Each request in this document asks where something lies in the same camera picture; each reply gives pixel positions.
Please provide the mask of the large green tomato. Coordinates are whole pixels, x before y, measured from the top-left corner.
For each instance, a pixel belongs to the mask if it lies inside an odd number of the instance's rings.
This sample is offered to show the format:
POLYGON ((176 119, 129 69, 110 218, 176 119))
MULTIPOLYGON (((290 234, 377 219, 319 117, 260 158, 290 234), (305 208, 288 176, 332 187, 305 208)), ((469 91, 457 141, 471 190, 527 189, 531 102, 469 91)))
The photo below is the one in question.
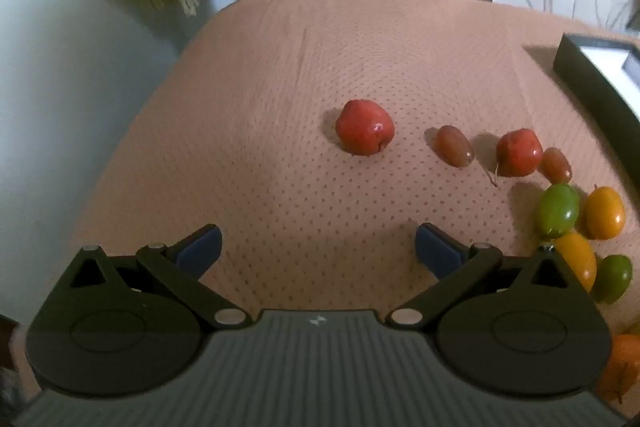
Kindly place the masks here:
POLYGON ((574 229, 579 217, 579 196, 566 183, 552 184, 542 193, 536 208, 536 227, 540 234, 556 239, 574 229))

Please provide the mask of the reddish grape near centre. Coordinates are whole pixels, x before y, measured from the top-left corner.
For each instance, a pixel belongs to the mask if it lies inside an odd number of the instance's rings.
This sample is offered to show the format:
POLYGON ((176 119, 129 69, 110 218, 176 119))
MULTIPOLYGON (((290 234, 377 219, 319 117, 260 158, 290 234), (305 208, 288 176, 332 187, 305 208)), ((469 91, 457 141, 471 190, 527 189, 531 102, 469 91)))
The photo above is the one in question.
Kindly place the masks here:
POLYGON ((433 148, 438 157, 452 167, 469 167, 475 159, 471 142, 454 126, 442 126, 436 131, 433 148))

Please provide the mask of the salmon dotted tablecloth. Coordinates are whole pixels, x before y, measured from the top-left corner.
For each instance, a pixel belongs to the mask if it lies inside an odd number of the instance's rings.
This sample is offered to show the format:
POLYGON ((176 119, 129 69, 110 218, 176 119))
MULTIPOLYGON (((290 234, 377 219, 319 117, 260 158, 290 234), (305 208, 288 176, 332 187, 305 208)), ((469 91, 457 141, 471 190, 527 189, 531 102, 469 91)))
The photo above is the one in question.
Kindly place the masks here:
POLYGON ((487 178, 498 134, 529 127, 586 190, 627 207, 601 255, 639 254, 639 203, 593 123, 551 76, 562 35, 582 23, 471 0, 242 0, 216 15, 151 96, 108 163, 70 247, 121 254, 147 239, 220 225, 210 287, 256 310, 341 305, 380 311, 433 282, 410 251, 428 218, 458 239, 515 254, 533 246, 544 180, 487 178), (350 100, 378 103, 395 136, 349 154, 335 123, 350 100), (433 148, 454 126, 475 159, 433 148))

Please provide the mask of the small red apple fruit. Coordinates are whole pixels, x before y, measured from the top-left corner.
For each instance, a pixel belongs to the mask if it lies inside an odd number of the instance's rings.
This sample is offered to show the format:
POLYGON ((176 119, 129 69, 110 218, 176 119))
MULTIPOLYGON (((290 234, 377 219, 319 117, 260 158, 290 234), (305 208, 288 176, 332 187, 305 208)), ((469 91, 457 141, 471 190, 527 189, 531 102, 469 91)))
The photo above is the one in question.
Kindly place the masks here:
POLYGON ((521 128, 506 132, 492 148, 494 167, 489 169, 489 180, 498 186, 498 179, 524 178, 537 170, 544 150, 532 129, 521 128))

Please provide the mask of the orange tangerine with stem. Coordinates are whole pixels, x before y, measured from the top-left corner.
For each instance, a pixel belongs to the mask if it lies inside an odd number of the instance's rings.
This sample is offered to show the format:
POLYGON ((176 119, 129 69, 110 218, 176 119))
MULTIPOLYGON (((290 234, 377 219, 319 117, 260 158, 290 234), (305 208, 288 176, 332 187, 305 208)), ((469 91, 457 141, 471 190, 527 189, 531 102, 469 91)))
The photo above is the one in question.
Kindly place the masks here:
POLYGON ((596 384, 596 394, 604 401, 623 403, 623 397, 639 381, 639 337, 616 335, 612 351, 596 384))

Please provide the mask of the large red apple fruit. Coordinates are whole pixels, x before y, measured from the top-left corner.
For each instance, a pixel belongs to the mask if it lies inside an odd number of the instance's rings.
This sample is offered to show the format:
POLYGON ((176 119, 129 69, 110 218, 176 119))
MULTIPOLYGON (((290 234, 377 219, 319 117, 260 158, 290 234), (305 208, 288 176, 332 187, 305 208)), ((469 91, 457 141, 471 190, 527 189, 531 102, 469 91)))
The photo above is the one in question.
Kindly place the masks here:
POLYGON ((336 120, 335 132, 349 154, 372 156, 381 153, 393 141, 395 124, 378 103, 350 100, 336 120))

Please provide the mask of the black white shallow box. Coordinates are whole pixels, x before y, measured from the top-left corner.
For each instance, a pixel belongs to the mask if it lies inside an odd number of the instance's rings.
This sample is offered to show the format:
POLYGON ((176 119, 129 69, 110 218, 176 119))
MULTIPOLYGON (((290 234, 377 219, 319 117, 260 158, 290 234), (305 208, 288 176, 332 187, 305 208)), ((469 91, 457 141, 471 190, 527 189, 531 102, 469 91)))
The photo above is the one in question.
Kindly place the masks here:
POLYGON ((553 70, 587 109, 629 176, 639 178, 639 48, 565 34, 553 70))

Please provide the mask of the reddish grape near right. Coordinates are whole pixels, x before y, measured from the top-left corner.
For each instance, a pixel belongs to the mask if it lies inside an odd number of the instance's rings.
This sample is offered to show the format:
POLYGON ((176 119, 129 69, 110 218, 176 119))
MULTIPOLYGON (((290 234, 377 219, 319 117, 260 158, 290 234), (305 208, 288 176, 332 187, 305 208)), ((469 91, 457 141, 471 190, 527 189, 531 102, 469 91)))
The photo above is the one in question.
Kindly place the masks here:
POLYGON ((544 151, 539 171, 551 184, 570 183, 573 178, 570 162, 557 147, 548 147, 544 151))

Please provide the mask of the reddish grape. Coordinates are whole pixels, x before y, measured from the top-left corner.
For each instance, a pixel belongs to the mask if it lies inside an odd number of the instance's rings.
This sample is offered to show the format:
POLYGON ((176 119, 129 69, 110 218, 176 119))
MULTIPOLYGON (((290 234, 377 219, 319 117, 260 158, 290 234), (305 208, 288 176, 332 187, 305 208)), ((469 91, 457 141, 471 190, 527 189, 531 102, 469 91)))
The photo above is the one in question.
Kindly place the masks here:
POLYGON ((539 171, 551 184, 570 183, 573 178, 570 162, 557 147, 548 147, 544 151, 539 171))
POLYGON ((438 157, 452 167, 469 167, 475 159, 471 142, 454 126, 442 126, 436 131, 433 148, 438 157))

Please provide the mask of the small green tomato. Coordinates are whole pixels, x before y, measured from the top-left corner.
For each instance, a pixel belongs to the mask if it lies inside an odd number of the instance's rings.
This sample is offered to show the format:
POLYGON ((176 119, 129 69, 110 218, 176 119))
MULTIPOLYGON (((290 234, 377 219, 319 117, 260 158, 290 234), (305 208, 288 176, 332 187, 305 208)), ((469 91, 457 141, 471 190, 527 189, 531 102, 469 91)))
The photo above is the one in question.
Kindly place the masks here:
POLYGON ((594 300, 607 305, 616 303, 626 293, 633 276, 634 267, 627 256, 609 255, 601 259, 592 288, 594 300))

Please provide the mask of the yellow orange kumquat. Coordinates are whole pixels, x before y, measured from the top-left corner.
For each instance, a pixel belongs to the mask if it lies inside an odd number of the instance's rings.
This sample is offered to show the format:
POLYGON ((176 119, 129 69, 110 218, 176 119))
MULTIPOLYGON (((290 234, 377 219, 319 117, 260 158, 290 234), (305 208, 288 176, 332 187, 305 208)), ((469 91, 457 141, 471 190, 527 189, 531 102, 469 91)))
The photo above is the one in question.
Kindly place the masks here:
POLYGON ((570 232, 555 239, 553 247, 572 269, 585 291, 590 293, 597 277, 597 258, 587 239, 570 232))
POLYGON ((620 235, 626 225, 626 211, 620 194, 609 186, 596 187, 586 199, 585 219, 593 239, 606 241, 620 235))

